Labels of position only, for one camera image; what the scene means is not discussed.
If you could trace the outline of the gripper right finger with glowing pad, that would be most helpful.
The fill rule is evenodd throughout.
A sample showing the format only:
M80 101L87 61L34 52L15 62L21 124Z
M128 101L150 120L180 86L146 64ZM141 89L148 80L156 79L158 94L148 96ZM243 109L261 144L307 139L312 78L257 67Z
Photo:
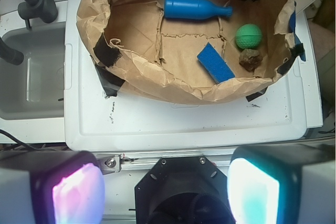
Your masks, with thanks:
M335 147L237 147L227 173L237 223L335 223Z

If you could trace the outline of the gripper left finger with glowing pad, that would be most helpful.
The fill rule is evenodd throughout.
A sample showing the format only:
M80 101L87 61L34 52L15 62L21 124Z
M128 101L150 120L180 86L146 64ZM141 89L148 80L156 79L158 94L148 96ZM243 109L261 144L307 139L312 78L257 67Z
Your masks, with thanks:
M1 153L1 223L100 223L104 204L91 152Z

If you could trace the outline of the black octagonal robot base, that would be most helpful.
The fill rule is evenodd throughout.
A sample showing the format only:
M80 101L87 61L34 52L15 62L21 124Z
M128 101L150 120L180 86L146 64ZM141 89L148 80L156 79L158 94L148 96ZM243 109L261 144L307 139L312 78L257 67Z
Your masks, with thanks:
M227 177L212 163L158 164L134 187L137 223L235 223Z

